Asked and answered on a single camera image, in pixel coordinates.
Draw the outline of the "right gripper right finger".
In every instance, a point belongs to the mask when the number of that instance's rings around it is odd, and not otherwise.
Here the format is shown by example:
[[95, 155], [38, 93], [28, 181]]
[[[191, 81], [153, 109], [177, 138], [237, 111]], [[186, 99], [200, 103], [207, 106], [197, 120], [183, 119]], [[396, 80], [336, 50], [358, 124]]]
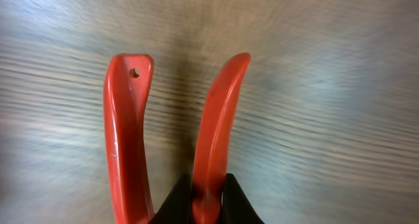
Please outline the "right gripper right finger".
[[227, 174], [222, 195], [222, 224], [264, 224], [233, 174]]

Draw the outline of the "red handled snips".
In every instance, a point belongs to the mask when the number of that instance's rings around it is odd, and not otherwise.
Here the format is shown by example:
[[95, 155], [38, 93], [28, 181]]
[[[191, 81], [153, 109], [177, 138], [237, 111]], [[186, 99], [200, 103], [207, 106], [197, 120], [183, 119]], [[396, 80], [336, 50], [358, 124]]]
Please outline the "red handled snips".
[[231, 57], [206, 94], [179, 73], [152, 84], [148, 54], [111, 58], [103, 84], [103, 128], [117, 223], [149, 223], [177, 180], [191, 176], [191, 222], [221, 223], [230, 135], [249, 53]]

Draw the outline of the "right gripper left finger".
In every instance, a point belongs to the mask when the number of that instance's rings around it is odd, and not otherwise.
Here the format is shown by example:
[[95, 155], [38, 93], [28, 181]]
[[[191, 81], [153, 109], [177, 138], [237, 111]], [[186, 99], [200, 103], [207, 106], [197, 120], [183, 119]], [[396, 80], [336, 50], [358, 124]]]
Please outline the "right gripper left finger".
[[149, 224], [189, 224], [191, 222], [191, 176], [183, 174]]

